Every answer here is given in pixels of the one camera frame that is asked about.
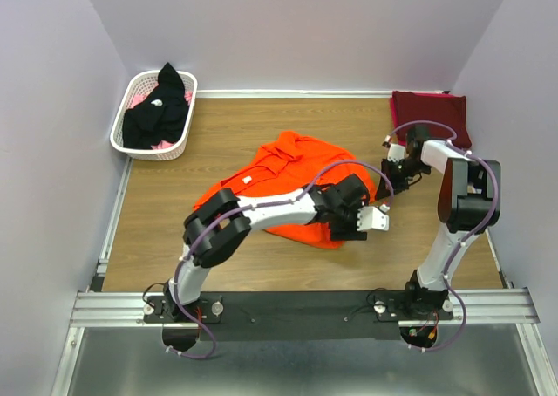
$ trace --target wooden tabletop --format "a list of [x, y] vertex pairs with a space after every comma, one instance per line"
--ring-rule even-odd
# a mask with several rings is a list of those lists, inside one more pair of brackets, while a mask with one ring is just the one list
[[[184, 154], [135, 160], [103, 291], [143, 291], [166, 281], [182, 250], [182, 223], [215, 182], [250, 163], [257, 148], [284, 130], [346, 148], [377, 167], [392, 130], [387, 99], [198, 99]], [[378, 183], [378, 177], [372, 175]], [[403, 288], [437, 234], [441, 175], [425, 176], [397, 195], [389, 232], [324, 250], [260, 231], [211, 270], [204, 290], [370, 290]], [[500, 288], [487, 239], [466, 253], [458, 288]]]

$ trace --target black cloth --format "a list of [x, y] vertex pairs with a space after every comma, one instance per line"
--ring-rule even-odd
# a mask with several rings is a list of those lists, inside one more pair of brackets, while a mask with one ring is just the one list
[[159, 71], [159, 85], [145, 101], [126, 110], [122, 122], [124, 147], [151, 149], [162, 140], [176, 143], [182, 136], [189, 105], [178, 72], [167, 63]]

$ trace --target orange shirt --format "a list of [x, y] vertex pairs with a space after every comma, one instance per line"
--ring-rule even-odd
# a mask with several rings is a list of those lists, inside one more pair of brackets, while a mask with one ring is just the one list
[[[230, 178], [213, 185], [195, 203], [194, 210], [223, 188], [230, 188], [235, 195], [246, 197], [289, 193], [308, 185], [316, 174], [330, 163], [355, 159], [355, 156], [341, 147], [295, 132], [283, 132], [276, 141], [260, 146], [249, 165]], [[355, 164], [333, 167], [323, 174], [316, 184], [338, 183], [350, 174], [356, 174], [362, 180], [371, 197], [375, 195], [376, 187], [366, 168]], [[343, 244], [331, 241], [329, 229], [322, 223], [305, 226], [284, 225], [266, 230], [274, 235], [318, 248], [336, 249]]]

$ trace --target white plastic basket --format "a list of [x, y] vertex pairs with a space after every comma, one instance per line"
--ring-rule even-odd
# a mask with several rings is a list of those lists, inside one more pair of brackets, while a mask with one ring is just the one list
[[190, 131], [190, 126], [192, 125], [192, 113], [194, 112], [195, 94], [198, 90], [198, 81], [191, 73], [178, 71], [178, 74], [182, 78], [182, 82], [184, 82], [186, 91], [192, 92], [192, 101], [190, 102], [186, 124], [184, 125], [184, 131], [182, 132], [180, 139], [167, 149], [144, 150], [129, 149], [124, 147], [124, 142], [122, 140], [122, 121], [124, 120], [124, 113], [130, 104], [132, 104], [134, 95], [148, 95], [158, 84], [157, 76], [159, 75], [159, 71], [147, 71], [140, 73], [130, 81], [130, 85], [128, 85], [124, 98], [120, 103], [120, 108], [116, 114], [116, 119], [114, 119], [111, 131], [111, 144], [116, 150], [130, 155], [130, 157], [134, 159], [141, 160], [171, 160], [178, 158], [182, 152], [184, 152], [188, 132]]

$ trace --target gray wall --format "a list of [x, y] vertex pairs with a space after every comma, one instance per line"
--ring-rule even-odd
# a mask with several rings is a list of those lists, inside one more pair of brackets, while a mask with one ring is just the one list
[[93, 273], [129, 79], [88, 0], [0, 0], [0, 394], [50, 394]]
[[474, 149], [501, 162], [495, 247], [515, 285], [531, 290], [558, 371], [556, 0], [504, 0], [454, 91], [467, 95]]
[[200, 89], [450, 89], [501, 0], [92, 0], [130, 73]]

